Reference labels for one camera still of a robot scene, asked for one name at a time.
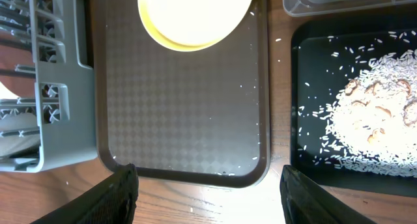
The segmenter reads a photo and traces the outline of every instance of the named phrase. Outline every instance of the wooden surface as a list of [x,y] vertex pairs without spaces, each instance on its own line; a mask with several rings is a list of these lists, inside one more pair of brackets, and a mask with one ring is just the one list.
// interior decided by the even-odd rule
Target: wooden surface
[[[286,15],[282,0],[270,0],[269,7],[272,159],[267,176],[245,189],[140,178],[134,223],[283,223],[279,181],[282,166],[289,163],[290,41],[293,31],[311,18]],[[99,159],[34,175],[0,173],[0,223],[34,221],[109,175]],[[326,189],[377,223],[417,223],[417,199]]]

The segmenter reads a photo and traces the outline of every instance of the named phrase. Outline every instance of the black tray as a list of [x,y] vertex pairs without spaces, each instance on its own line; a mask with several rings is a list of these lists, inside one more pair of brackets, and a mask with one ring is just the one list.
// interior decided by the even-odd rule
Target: black tray
[[[332,104],[336,100],[338,90],[344,89],[349,82],[348,78],[358,76],[360,69],[370,69],[367,63],[355,63],[357,55],[362,56],[360,60],[368,61],[370,58],[379,59],[391,52],[402,55],[408,49],[416,49],[417,36],[411,34],[412,30],[417,32],[415,13],[311,21],[296,30],[291,41],[291,165],[318,184],[417,197],[415,178],[361,173],[345,168],[335,169],[333,162],[336,160],[330,156],[337,153],[333,150],[330,150],[330,153],[319,153],[319,149],[322,148],[319,138],[325,135],[326,121],[311,115],[312,111],[318,111],[320,105],[326,108],[326,103]],[[410,44],[389,37],[389,31],[397,31],[397,35],[406,31]],[[331,42],[328,38],[330,35],[334,36]],[[381,39],[383,44],[378,43],[376,38]],[[370,48],[370,44],[373,44],[375,50],[358,51],[358,47]],[[354,54],[345,50],[345,46],[353,48]],[[339,57],[331,56],[334,51],[339,52]],[[304,117],[298,115],[300,106],[305,106]],[[301,136],[298,132],[299,127],[302,127]],[[330,144],[333,141],[331,134],[329,138]],[[304,145],[307,145],[307,149],[299,151],[298,149]],[[315,156],[322,157],[323,160],[329,157],[332,164],[327,165],[321,161],[315,165],[312,162]]]
[[156,43],[137,0],[94,2],[104,165],[133,163],[139,176],[231,188],[258,183],[270,163],[266,0],[253,0],[225,39],[193,52]]

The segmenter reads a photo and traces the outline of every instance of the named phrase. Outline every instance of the wooden table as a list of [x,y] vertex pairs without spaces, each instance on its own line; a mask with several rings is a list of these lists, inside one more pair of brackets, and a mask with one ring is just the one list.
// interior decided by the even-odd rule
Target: wooden table
[[[282,166],[289,163],[290,41],[311,18],[292,18],[282,0],[269,5],[272,159],[255,187],[208,188],[140,178],[134,223],[283,223]],[[66,204],[111,173],[99,159],[38,174],[0,173],[0,223],[29,223]],[[417,199],[325,187],[378,223],[417,223]]]

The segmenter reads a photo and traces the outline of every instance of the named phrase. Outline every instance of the tray rim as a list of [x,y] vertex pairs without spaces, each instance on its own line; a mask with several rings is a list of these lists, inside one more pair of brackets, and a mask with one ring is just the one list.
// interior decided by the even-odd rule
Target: tray rim
[[[389,195],[417,197],[417,188],[415,188],[415,182],[417,180],[413,177],[403,178],[400,176],[385,176],[377,175],[371,172],[358,172],[346,169],[334,169],[331,171],[309,169],[306,166],[302,166],[298,162],[297,157],[296,142],[298,135],[298,46],[308,38],[327,37],[328,35],[346,35],[349,33],[377,33],[381,31],[410,29],[410,26],[417,27],[417,16],[415,14],[415,10],[413,12],[404,11],[404,8],[395,8],[389,14],[384,14],[383,12],[384,11],[379,11],[379,14],[378,12],[375,13],[375,11],[371,11],[361,16],[344,15],[330,19],[311,20],[303,23],[294,31],[291,38],[290,164],[320,185],[357,189],[361,191],[370,191]],[[414,18],[415,22],[412,23],[410,18]],[[355,29],[360,27],[362,31],[355,31],[352,33],[349,27],[344,26],[347,24],[350,24]],[[363,182],[361,184],[357,184],[352,181],[365,179],[367,182]],[[374,187],[376,182],[379,182],[383,185]]]
[[[107,77],[106,77],[106,0],[93,0],[93,49],[94,49],[94,87],[95,87],[95,117],[96,117],[96,144],[100,161],[110,171],[116,171],[122,165],[118,164],[110,154],[108,145],[108,116],[107,116]],[[149,169],[136,167],[138,176],[147,178],[170,180],[201,184],[205,186],[220,186],[227,188],[245,188],[254,186],[268,173],[270,166],[270,102],[269,102],[269,65],[268,65],[268,7],[267,0],[258,0],[258,74],[259,89],[259,124],[260,147],[259,161],[255,169],[244,176],[218,176],[203,173],[182,171],[167,171],[162,169]]]

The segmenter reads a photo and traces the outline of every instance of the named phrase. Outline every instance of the yellow plate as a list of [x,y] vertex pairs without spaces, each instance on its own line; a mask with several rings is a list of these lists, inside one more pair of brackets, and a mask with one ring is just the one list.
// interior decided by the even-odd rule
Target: yellow plate
[[[196,1],[193,1],[193,0],[177,0],[177,1],[180,1],[180,2],[176,4],[176,2],[170,2],[169,0],[137,0],[137,5],[138,5],[141,21],[146,31],[149,33],[149,35],[155,41],[157,41],[157,43],[159,43],[160,45],[166,48],[175,50],[175,51],[197,51],[197,50],[201,50],[209,46],[212,46],[216,44],[217,42],[221,41],[227,35],[229,35],[236,28],[236,26],[240,23],[242,18],[247,13],[252,0],[210,0],[207,2],[203,2],[202,4],[204,5],[208,5],[209,3],[212,5],[211,7],[213,8],[210,8],[210,9],[213,11],[213,15],[210,14],[211,11],[208,11],[209,8],[200,7],[200,9],[198,9],[196,5],[198,5],[199,3],[196,3]],[[166,8],[163,8],[161,9],[160,12],[158,12],[159,14],[156,13],[158,17],[157,18],[153,17],[153,18],[155,22],[158,25],[160,25],[159,28],[157,28],[155,24],[152,22],[152,18],[150,15],[152,13],[149,12],[150,3],[153,3],[153,5],[151,4],[151,6],[153,6],[154,11],[156,8],[159,9],[159,7],[164,7],[164,6],[168,7],[168,9],[170,9],[171,7],[174,8],[172,11],[170,10],[167,11]],[[163,6],[155,5],[155,3],[162,3]],[[182,10],[185,16],[181,14],[178,18],[176,18],[175,17],[177,15],[176,9],[179,12]],[[164,26],[161,26],[161,24],[164,24],[165,22],[164,21],[165,13],[167,14],[166,23]],[[196,16],[200,14],[205,15],[205,16],[196,18]],[[194,18],[190,18],[189,21],[186,21],[188,15],[191,15],[191,17],[193,16]],[[179,21],[185,20],[186,22],[189,23],[189,25],[187,26],[187,25],[177,24],[175,23],[177,19]],[[196,23],[196,24],[191,23],[191,22],[198,21],[198,20],[200,20],[199,23]],[[169,24],[174,24],[172,26],[171,31],[170,31]],[[190,39],[187,38],[187,33],[188,33],[187,29],[190,32],[190,34],[195,32],[192,35],[190,35]],[[173,39],[169,39],[165,34],[162,33],[162,31],[165,32],[166,35],[169,35]],[[208,37],[211,36],[213,39],[210,38],[210,40],[207,40],[205,37],[203,37],[203,35],[207,33],[210,33]],[[177,39],[177,41],[181,40],[185,42],[175,42],[176,38],[179,38]]]

